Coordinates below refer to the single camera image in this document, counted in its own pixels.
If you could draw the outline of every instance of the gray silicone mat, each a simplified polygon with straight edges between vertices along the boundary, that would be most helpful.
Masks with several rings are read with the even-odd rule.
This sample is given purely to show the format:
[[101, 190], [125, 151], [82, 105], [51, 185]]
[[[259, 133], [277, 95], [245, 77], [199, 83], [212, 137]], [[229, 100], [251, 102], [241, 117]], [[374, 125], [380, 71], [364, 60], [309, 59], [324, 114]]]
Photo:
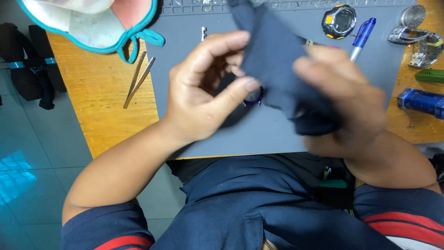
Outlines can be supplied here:
[[[227, 10], [223, 5], [221, 8], [215, 8], [219, 1], [222, 3], [225, 0], [211, 1], [214, 1], [211, 2], [214, 4], [211, 5], [210, 12], [191, 11], [184, 14], [185, 7], [187, 7], [184, 5], [186, 4], [191, 4], [191, 10], [195, 6], [202, 9], [205, 5], [201, 0], [165, 0], [161, 3], [163, 5], [162, 14], [150, 27], [150, 29], [159, 32], [166, 40], [164, 47], [147, 44], [149, 57], [156, 57], [156, 62], [151, 68], [151, 76], [159, 118], [164, 116], [167, 108], [168, 72], [201, 41], [201, 27], [207, 27], [207, 34], [236, 30], [229, 13], [217, 14], [214, 12], [219, 9], [221, 11]], [[354, 5], [358, 21], [354, 33], [358, 31], [360, 24], [370, 17], [375, 17], [377, 19], [376, 26], [357, 59], [357, 63], [373, 85], [382, 87], [386, 91], [388, 105], [405, 47], [388, 42], [387, 37], [391, 30], [398, 25], [398, 16], [402, 10], [407, 6], [414, 5], [415, 0], [262, 1], [265, 4], [270, 4], [271, 9], [276, 10], [295, 6], [291, 10], [276, 12], [277, 16], [291, 27], [295, 34], [322, 44], [341, 47], [348, 52], [352, 50], [354, 37], [348, 36], [341, 40], [327, 38], [320, 25], [324, 12], [335, 4]], [[174, 8], [182, 8], [182, 10], [179, 12]], [[279, 110], [264, 105], [251, 108], [241, 105], [234, 115], [243, 116], [243, 118], [237, 122], [233, 121], [231, 126], [221, 128], [212, 137], [178, 151], [174, 157], [305, 151], [301, 137], [294, 133], [292, 123]]]

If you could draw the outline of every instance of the person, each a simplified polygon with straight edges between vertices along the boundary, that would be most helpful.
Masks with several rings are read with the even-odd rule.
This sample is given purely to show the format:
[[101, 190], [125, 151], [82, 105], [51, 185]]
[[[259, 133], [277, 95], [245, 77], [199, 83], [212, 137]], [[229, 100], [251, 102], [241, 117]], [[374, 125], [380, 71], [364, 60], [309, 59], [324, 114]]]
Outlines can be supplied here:
[[[184, 207], [154, 241], [135, 198], [173, 152], [210, 137], [259, 88], [240, 69], [248, 41], [245, 31], [211, 34], [171, 69], [165, 116], [75, 180], [61, 249], [444, 249], [444, 198], [432, 165], [385, 130], [384, 92], [345, 52], [327, 47], [307, 47], [293, 68], [332, 100], [344, 126], [304, 144], [344, 159], [356, 177], [354, 215], [315, 201], [298, 171], [273, 157], [222, 157], [194, 168]], [[227, 73], [238, 78], [215, 95]]]

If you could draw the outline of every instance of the tweezers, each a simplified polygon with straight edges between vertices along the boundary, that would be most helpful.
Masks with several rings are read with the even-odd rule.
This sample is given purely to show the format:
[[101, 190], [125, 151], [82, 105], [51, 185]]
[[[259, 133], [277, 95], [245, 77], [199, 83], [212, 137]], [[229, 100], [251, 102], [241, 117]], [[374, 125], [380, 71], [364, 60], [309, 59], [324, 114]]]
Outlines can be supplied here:
[[123, 109], [128, 108], [128, 105], [131, 102], [131, 99], [133, 98], [136, 91], [139, 89], [140, 85], [142, 84], [143, 80], [147, 77], [148, 73], [150, 72], [151, 66], [153, 66], [154, 60], [156, 60], [155, 57], [152, 57], [151, 60], [148, 62], [148, 66], [143, 72], [142, 76], [139, 80], [137, 80], [137, 77], [139, 76], [140, 68], [142, 67], [143, 59], [145, 59], [145, 55], [147, 54], [146, 51], [142, 52], [140, 55], [139, 62], [137, 63], [136, 70], [134, 71], [133, 80], [131, 81], [130, 85], [130, 91], [128, 91], [127, 99], [125, 100], [125, 103], [123, 104]]

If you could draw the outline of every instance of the wooden desk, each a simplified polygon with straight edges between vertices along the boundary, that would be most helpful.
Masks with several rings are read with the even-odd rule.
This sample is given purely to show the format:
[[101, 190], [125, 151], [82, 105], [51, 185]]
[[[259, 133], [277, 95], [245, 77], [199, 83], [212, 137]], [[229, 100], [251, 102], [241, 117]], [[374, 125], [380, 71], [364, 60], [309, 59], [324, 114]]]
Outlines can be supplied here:
[[[418, 0], [418, 4], [427, 10], [425, 21], [419, 28], [444, 36], [444, 1]], [[150, 75], [134, 95], [128, 109], [123, 109], [135, 65], [124, 63], [117, 54], [86, 52], [54, 33], [48, 33], [48, 37], [94, 158], [159, 119]], [[139, 48], [145, 49], [142, 40]], [[443, 120], [420, 112], [401, 110], [396, 105], [396, 97], [405, 88], [444, 94], [442, 84], [415, 80], [414, 75], [419, 70], [407, 66], [411, 54], [412, 48], [406, 47], [387, 111], [388, 130], [411, 143], [444, 141]], [[434, 69], [444, 69], [443, 57], [433, 65]]]

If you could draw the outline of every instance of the blue pen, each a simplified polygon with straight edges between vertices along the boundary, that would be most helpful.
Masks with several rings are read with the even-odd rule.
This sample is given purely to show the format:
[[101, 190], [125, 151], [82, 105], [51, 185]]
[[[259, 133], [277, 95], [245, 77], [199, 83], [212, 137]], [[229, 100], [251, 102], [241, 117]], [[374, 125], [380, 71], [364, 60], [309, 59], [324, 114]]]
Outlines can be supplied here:
[[365, 42], [370, 36], [370, 33], [375, 27], [376, 18], [372, 17], [368, 21], [365, 21], [359, 28], [358, 34], [356, 35], [355, 41], [353, 42], [352, 55], [350, 56], [350, 61], [355, 62], [365, 45]]

